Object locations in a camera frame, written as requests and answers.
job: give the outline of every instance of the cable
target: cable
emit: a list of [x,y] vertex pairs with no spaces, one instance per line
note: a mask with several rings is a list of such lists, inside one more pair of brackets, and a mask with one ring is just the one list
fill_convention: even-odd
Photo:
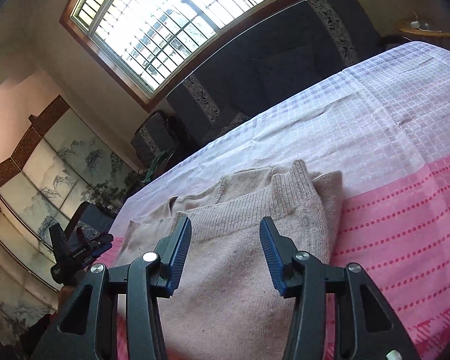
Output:
[[413,29],[420,30],[423,32],[437,32],[437,33],[443,32],[442,30],[424,30],[423,28],[420,28],[419,16],[416,14],[416,12],[413,9],[412,9],[412,12],[415,14],[415,21],[412,21],[410,24]]

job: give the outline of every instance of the patterned trim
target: patterned trim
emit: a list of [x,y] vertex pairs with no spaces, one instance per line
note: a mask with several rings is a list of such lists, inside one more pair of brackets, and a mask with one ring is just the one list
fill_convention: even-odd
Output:
[[23,170],[23,167],[41,140],[42,137],[40,137],[33,126],[30,126],[11,155],[12,160],[15,161],[20,170]]
[[160,149],[155,144],[153,138],[150,136],[150,134],[148,133],[147,129],[146,128],[142,128],[139,133],[142,136],[142,138],[145,141],[145,143],[147,144],[148,148],[151,150],[151,152],[154,155],[159,154]]
[[0,188],[18,173],[20,173],[20,169],[11,158],[0,163]]
[[222,127],[222,129],[220,130],[220,134],[217,136],[217,138],[221,137],[222,135],[225,135],[229,131],[233,130],[235,127],[240,126],[247,120],[250,120],[250,118],[247,115],[243,114],[242,112],[238,112],[228,126]]
[[190,95],[192,95],[200,108],[205,112],[210,123],[213,123],[217,119],[220,109],[210,97],[207,90],[203,87],[202,83],[198,81],[193,74],[190,74],[190,76],[183,81],[183,85],[190,92]]
[[308,0],[308,4],[315,11],[331,38],[334,40],[335,46],[337,47],[345,66],[349,67],[358,63],[359,58],[356,55],[350,34],[345,28],[342,19],[340,19],[339,15],[335,12],[328,1]]
[[35,128],[38,135],[43,137],[55,123],[65,114],[70,106],[65,102],[62,96],[57,96],[42,113],[36,117],[31,125]]

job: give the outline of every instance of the wooden window frame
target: wooden window frame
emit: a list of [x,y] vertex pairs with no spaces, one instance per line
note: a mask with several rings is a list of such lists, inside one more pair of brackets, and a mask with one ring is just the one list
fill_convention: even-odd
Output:
[[78,0],[68,0],[60,17],[60,24],[72,37],[99,63],[99,65],[148,113],[156,105],[196,70],[203,62],[225,46],[235,37],[269,18],[270,16],[303,0],[264,0],[233,20],[195,50],[183,63],[173,71],[152,94],[145,93],[127,74],[105,54],[82,29],[74,23],[71,15]]

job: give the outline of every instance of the pink bedspread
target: pink bedspread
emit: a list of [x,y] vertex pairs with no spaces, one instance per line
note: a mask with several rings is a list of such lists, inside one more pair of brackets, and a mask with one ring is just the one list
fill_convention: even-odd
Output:
[[[310,170],[343,171],[347,199],[331,264],[365,267],[422,358],[434,359],[450,339],[450,52],[429,44],[347,68],[209,144],[127,201],[101,261],[113,266],[128,222],[168,197],[296,158]],[[333,328],[330,311],[328,358]]]
[[[121,243],[116,238],[100,261],[111,266]],[[345,200],[330,264],[350,262],[365,267],[422,358],[435,358],[450,339],[450,155]],[[332,310],[329,304],[326,359],[334,352]],[[123,320],[118,348],[126,358]]]

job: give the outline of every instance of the knit sweater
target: knit sweater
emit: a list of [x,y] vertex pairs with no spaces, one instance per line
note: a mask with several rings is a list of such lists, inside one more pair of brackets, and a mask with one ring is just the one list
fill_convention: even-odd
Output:
[[294,300],[274,289],[260,220],[271,216],[281,235],[327,263],[342,198],[341,172],[309,174],[301,160],[226,175],[202,193],[170,198],[144,223],[131,222],[115,266],[152,251],[188,216],[192,241],[180,286],[159,300],[167,350],[185,359],[278,359]]

